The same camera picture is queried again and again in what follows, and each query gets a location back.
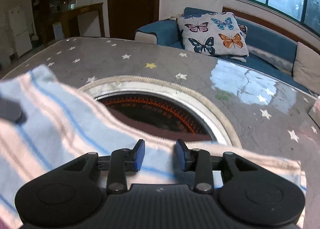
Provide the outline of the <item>round heater recess in table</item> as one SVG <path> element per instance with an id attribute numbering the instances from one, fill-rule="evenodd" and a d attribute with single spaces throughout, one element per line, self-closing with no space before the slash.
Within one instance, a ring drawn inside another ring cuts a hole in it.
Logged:
<path id="1" fill-rule="evenodd" d="M 199 92 L 164 80 L 142 76 L 98 79 L 80 89 L 125 117 L 178 134 L 204 135 L 225 146 L 241 148 L 225 114 Z"/>

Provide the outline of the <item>white refrigerator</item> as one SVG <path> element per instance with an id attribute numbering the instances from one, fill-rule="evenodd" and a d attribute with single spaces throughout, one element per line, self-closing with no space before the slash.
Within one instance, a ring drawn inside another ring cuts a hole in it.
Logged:
<path id="1" fill-rule="evenodd" d="M 25 13 L 21 6 L 8 10 L 10 32 L 18 58 L 32 50 Z"/>

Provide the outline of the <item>butterfly print pillow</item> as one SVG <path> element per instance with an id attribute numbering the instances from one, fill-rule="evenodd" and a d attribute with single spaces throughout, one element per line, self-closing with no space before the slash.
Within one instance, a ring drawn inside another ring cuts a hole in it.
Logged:
<path id="1" fill-rule="evenodd" d="M 231 12 L 184 15 L 177 18 L 183 48 L 187 51 L 246 62 L 247 26 Z"/>

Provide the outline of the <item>blue white striped sweater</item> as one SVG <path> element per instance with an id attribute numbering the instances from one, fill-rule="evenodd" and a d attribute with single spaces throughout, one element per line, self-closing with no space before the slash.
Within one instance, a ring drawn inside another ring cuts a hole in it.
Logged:
<path id="1" fill-rule="evenodd" d="M 1 119 L 1 228 L 302 228 L 298 162 L 160 131 L 56 79 L 44 65 L 1 82 L 22 124 Z M 211 155 L 212 194 L 193 191 L 176 141 Z M 145 141 L 127 192 L 106 191 L 112 152 Z"/>

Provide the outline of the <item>beige square cushion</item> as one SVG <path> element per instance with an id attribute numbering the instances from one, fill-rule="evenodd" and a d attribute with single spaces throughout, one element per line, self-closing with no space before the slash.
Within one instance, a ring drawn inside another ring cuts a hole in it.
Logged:
<path id="1" fill-rule="evenodd" d="M 319 94 L 320 89 L 320 56 L 308 46 L 298 42 L 293 79 L 313 93 Z"/>

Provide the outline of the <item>blue fabric sofa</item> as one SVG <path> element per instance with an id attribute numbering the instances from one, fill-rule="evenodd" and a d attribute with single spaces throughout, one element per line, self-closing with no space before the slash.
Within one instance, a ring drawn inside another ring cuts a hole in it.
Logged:
<path id="1" fill-rule="evenodd" d="M 187 7 L 140 27 L 135 40 L 226 59 L 319 95 L 319 53 L 232 12 Z"/>

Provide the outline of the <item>pink tissue pack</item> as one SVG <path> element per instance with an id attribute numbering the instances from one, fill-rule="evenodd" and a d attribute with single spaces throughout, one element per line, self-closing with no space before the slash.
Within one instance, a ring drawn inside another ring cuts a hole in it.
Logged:
<path id="1" fill-rule="evenodd" d="M 320 128 L 320 96 L 318 96 L 318 98 L 316 99 L 314 105 L 310 109 L 309 116 L 312 118 L 312 120 Z"/>

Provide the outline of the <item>grey star-patterned table cover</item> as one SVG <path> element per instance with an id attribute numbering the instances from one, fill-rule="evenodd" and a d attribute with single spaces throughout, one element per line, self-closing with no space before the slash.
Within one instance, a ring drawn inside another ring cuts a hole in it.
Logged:
<path id="1" fill-rule="evenodd" d="M 82 87 L 113 76 L 141 76 L 195 90 L 231 122 L 244 149 L 298 160 L 306 172 L 305 228 L 319 228 L 319 127 L 310 94 L 250 67 L 178 48 L 107 38 L 69 38 L 25 55 L 1 72 L 11 79 L 41 64 Z"/>

